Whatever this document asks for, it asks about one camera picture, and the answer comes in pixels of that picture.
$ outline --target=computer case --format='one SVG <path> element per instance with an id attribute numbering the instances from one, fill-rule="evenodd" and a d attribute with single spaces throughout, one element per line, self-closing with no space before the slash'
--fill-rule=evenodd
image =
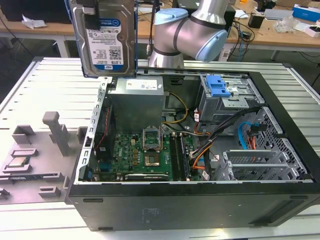
<path id="1" fill-rule="evenodd" d="M 246 86 L 252 90 L 250 94 L 254 92 L 256 96 L 251 100 L 258 101 L 261 108 L 269 109 L 261 116 L 253 114 L 253 117 L 259 121 L 268 117 L 266 127 L 274 127 L 272 132 L 266 132 L 258 140 L 262 152 L 266 149 L 274 150 L 275 146 L 279 151 L 286 151 L 286 158 L 298 160 L 291 163 L 299 173 L 299 178 L 293 180 L 291 175 L 285 180 L 278 176 L 274 178 L 273 175 L 265 180 L 252 181 L 230 181 L 229 178 L 223 182 L 137 183 L 123 178 L 123 181 L 92 182 L 96 167 L 93 158 L 92 162 L 90 160 L 93 157 L 92 140 L 97 121 L 104 119 L 98 114 L 104 107 L 101 99 L 106 92 L 106 83 L 113 85 L 111 88 L 117 85 L 111 79 L 106 79 L 98 92 L 97 105 L 90 119 L 92 124 L 88 126 L 86 137 L 89 142 L 84 144 L 87 147 L 83 147 L 80 154 L 75 180 L 68 196 L 91 231 L 274 227 L 320 203 L 320 159 L 259 72 L 159 70 L 145 67 L 139 69 L 138 75 L 162 76 L 161 87 L 164 91 L 180 95 L 188 108 L 191 108 L 188 104 L 192 102 L 191 99 L 203 96 L 198 91 L 201 81 L 197 75 L 224 75 L 226 79 L 236 79 L 235 83 L 247 79 Z M 245 88 L 241 89 L 244 94 L 248 94 Z"/>

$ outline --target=hard drive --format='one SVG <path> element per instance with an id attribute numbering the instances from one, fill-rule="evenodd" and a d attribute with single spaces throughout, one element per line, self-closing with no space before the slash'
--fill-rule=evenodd
<path id="1" fill-rule="evenodd" d="M 69 0 L 85 77 L 134 76 L 135 1 Z"/>

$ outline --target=aluminum extrusion table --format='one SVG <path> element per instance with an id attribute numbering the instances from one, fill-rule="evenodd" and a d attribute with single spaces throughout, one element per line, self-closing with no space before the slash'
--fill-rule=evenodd
<path id="1" fill-rule="evenodd" d="M 146 66 L 146 60 L 140 60 Z M 186 68 L 260 72 L 306 139 L 320 156 L 320 97 L 291 67 L 280 63 L 202 63 L 186 61 Z M 58 111 L 69 130 L 89 123 L 101 79 L 84 78 L 78 58 L 33 61 L 0 104 L 0 161 L 13 143 L 12 131 L 28 124 L 36 131 L 45 111 Z M 320 239 L 320 205 L 312 206 L 279 227 L 217 228 L 162 231 L 91 232 L 77 210 L 63 202 L 0 205 L 0 236 L 5 239 Z"/>

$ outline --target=motherboard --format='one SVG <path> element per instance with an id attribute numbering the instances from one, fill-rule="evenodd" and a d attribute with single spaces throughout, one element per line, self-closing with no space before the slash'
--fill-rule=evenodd
<path id="1" fill-rule="evenodd" d="M 98 161 L 97 181 L 185 181 L 189 155 L 196 148 L 190 135 L 117 134 L 113 157 Z"/>

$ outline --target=ram slot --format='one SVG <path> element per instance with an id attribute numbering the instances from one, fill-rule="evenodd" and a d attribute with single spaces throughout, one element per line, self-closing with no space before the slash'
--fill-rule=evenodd
<path id="1" fill-rule="evenodd" d="M 179 169 L 181 174 L 181 180 L 185 181 L 189 175 L 188 161 L 186 155 L 186 149 L 184 144 L 183 136 L 177 137 L 177 148 L 178 148 L 178 158 L 179 158 Z"/>
<path id="2" fill-rule="evenodd" d="M 171 154 L 171 165 L 172 165 L 172 178 L 173 178 L 173 181 L 180 181 L 176 138 L 170 135 L 169 142 L 170 142 L 170 154 Z"/>

